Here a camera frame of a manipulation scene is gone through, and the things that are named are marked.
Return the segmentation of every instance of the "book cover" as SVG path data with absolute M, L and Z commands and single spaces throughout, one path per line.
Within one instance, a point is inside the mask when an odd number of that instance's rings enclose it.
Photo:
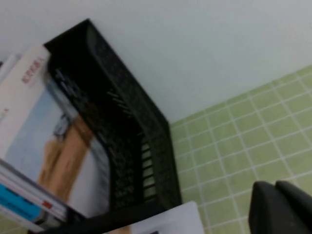
M 49 57 L 43 46 L 31 47 L 0 86 L 0 158 L 82 215 L 103 214 L 109 183 L 103 186 L 94 157 L 98 142 L 49 92 Z

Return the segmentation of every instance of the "white book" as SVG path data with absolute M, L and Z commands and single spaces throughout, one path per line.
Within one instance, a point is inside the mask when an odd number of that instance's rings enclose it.
M 77 112 L 68 116 L 51 96 L 49 57 L 43 46 L 31 47 L 0 86 L 0 159 L 36 184 L 8 171 L 2 181 L 57 218 L 65 204 L 86 217 L 100 215 L 109 208 L 109 183 L 103 187 L 94 157 L 100 146 Z

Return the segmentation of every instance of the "green tiled wall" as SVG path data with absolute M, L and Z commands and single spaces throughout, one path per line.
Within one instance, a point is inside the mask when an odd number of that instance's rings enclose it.
M 206 233 L 249 234 L 256 180 L 312 194 L 312 66 L 171 125 L 183 201 Z
M 0 233 L 1 234 L 26 234 L 27 230 L 21 228 L 15 222 L 6 219 L 0 215 Z

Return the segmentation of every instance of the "black object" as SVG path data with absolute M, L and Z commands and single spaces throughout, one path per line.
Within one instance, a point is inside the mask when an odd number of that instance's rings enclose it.
M 252 234 L 311 234 L 283 193 L 267 182 L 255 182 L 249 212 Z
M 48 233 L 104 233 L 180 205 L 168 122 L 94 25 L 85 20 L 45 47 L 49 73 L 111 168 L 110 212 Z
M 287 181 L 277 181 L 275 187 L 312 233 L 312 197 Z

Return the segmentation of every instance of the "white wall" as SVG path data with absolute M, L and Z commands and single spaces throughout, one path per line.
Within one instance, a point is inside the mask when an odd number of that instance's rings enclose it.
M 0 59 L 91 18 L 170 122 L 312 64 L 310 0 L 0 0 Z

